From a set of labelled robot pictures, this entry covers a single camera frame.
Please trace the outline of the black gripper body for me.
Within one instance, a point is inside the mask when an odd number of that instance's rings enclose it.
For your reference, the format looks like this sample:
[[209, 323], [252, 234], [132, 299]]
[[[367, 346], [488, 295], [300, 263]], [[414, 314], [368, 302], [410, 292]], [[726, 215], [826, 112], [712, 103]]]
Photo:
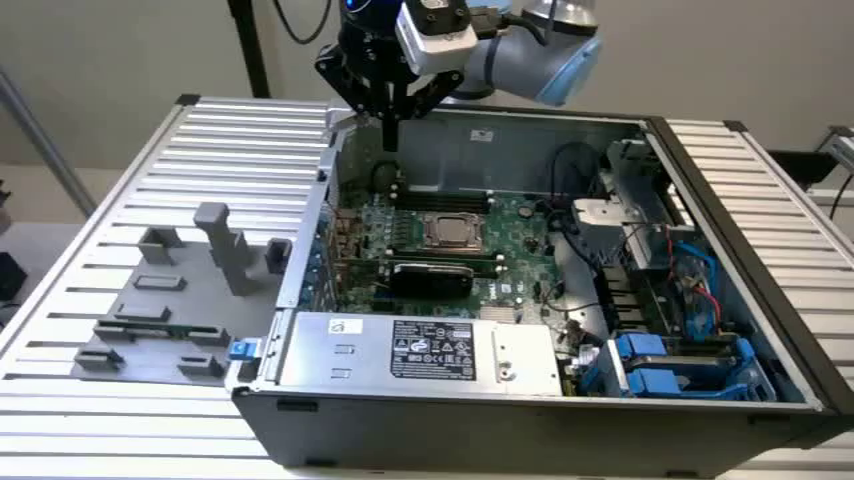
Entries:
[[396, 20], [404, 2], [400, 0], [339, 1], [340, 30], [337, 44], [348, 49], [374, 51], [388, 85], [411, 82], [411, 72], [396, 36]]

